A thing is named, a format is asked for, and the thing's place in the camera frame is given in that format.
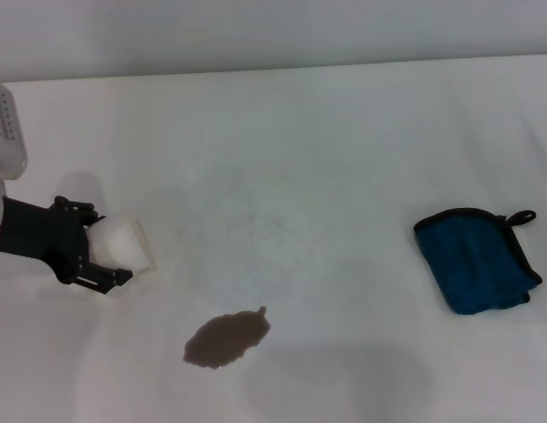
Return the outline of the blue rag with black trim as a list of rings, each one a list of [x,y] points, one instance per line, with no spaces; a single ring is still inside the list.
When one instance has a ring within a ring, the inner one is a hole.
[[[416,242],[446,304],[457,315],[513,308],[530,301],[543,283],[525,256],[514,228],[536,218],[477,208],[454,208],[420,220]]]

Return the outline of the dark brown water stain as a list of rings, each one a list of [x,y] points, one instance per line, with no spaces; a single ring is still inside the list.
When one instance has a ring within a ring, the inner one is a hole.
[[[261,306],[210,319],[184,345],[183,361],[215,370],[242,358],[269,333],[266,311]]]

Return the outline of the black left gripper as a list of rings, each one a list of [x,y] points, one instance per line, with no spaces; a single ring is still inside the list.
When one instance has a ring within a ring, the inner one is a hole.
[[[102,221],[91,203],[56,196],[48,208],[3,199],[0,251],[42,261],[61,282],[107,294],[133,278],[133,272],[90,263],[85,228]]]

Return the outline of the white paper cup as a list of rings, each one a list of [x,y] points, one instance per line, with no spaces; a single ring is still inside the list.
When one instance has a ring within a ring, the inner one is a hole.
[[[150,245],[139,220],[129,213],[113,214],[86,230],[90,260],[110,269],[134,274],[153,268]]]

